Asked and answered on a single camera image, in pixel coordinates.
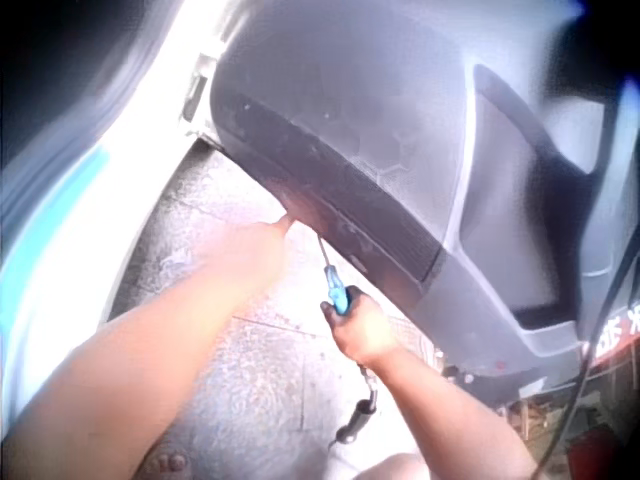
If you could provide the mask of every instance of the concrete floor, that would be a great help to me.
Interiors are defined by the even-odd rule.
[[[196,143],[160,199],[135,248],[112,317],[175,283],[199,245],[227,223],[273,221],[280,204],[233,162]],[[368,394],[337,349],[318,307],[326,299],[315,233],[294,225],[285,278],[233,318],[166,435],[184,445],[196,479],[353,478],[417,446],[389,392],[356,443],[327,452],[338,427]],[[433,346],[331,248],[343,280],[378,299],[399,338],[423,358]]]

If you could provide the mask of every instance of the wire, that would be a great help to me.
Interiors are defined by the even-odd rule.
[[[626,278],[631,266],[635,258],[640,251],[640,224],[636,225],[633,230],[633,234],[629,239],[629,243],[627,244],[627,248],[622,255],[622,260],[620,261],[620,265],[618,266],[618,270],[611,281],[611,285],[609,286],[609,290],[607,291],[607,295],[602,303],[602,308],[600,309],[600,313],[596,320],[596,324],[594,325],[593,333],[591,334],[591,339],[589,341],[589,348],[587,353],[582,360],[582,365],[580,367],[580,373],[576,379],[576,387],[571,394],[569,402],[567,403],[567,408],[565,409],[562,419],[558,424],[558,428],[555,432],[555,435],[551,439],[551,443],[547,448],[547,451],[544,453],[542,458],[540,459],[540,463],[538,463],[538,467],[531,478],[534,480],[538,479],[540,475],[544,472],[544,468],[549,463],[553,452],[557,448],[558,444],[564,437],[565,433],[569,429],[569,425],[573,420],[573,416],[576,413],[576,408],[578,406],[578,400],[582,396],[582,392],[584,391],[584,387],[587,383],[587,378],[589,374],[589,369],[591,368],[591,362],[595,357],[597,342],[600,340],[600,335],[602,334],[602,329],[604,327],[605,322],[609,316],[609,312],[611,311],[611,307],[613,306],[613,302],[618,295],[618,291],[622,286],[624,279]]]

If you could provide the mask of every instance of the forearm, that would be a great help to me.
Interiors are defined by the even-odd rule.
[[[7,439],[7,473],[129,478],[188,399],[217,334],[246,300],[242,285],[228,277],[224,270],[198,272],[74,351]]]
[[[533,459],[504,420],[409,351],[399,347],[371,368],[439,478],[527,479],[533,473]]]

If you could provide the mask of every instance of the hand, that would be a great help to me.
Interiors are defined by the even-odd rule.
[[[347,315],[338,315],[333,306],[322,302],[333,339],[342,353],[354,362],[373,368],[385,355],[398,348],[391,325],[380,305],[358,287],[348,287],[351,305]]]
[[[276,223],[254,223],[231,227],[208,247],[205,270],[220,275],[229,285],[238,285],[248,300],[269,288],[282,274],[285,263],[284,237],[293,224],[289,215]]]

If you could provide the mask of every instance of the foot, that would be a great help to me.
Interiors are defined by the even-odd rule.
[[[192,480],[191,463],[187,452],[170,441],[162,441],[154,445],[134,480]]]

